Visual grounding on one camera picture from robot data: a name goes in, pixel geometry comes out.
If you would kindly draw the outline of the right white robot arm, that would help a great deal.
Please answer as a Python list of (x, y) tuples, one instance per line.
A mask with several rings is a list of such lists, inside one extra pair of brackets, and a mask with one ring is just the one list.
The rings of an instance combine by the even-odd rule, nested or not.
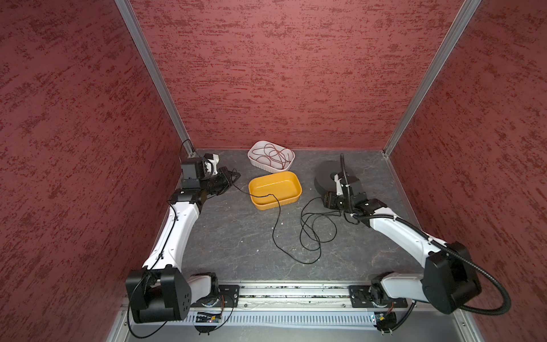
[(385, 235), (423, 268), (423, 272), (417, 274), (385, 272), (376, 276), (369, 289), (374, 305), (386, 307), (395, 299), (412, 299), (450, 314), (481, 294), (476, 269), (459, 259), (470, 258), (467, 248), (459, 242), (447, 244), (423, 232), (378, 199), (365, 199), (350, 207), (350, 200), (344, 195), (327, 192), (323, 205), (351, 214), (357, 221)]

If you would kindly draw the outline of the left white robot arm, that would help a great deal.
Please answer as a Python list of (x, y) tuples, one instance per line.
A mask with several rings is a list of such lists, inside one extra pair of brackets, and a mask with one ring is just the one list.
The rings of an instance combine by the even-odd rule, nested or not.
[(233, 184), (225, 167), (196, 188), (177, 189), (168, 200), (170, 213), (160, 237), (141, 269), (133, 270), (125, 286), (130, 316), (135, 323), (185, 319), (192, 305), (223, 307), (218, 278), (213, 272), (185, 278), (182, 259), (192, 232), (210, 197), (225, 193)]

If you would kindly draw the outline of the dark grey cable spool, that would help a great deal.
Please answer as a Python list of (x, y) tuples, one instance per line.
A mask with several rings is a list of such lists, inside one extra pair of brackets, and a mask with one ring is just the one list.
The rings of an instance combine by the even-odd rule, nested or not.
[[(318, 194), (324, 197), (328, 192), (335, 195), (342, 195), (342, 189), (334, 180), (335, 175), (342, 172), (339, 161), (327, 160), (322, 162), (315, 170), (314, 186)], [(363, 193), (364, 189), (356, 173), (352, 168), (346, 166), (346, 174), (353, 193)]]

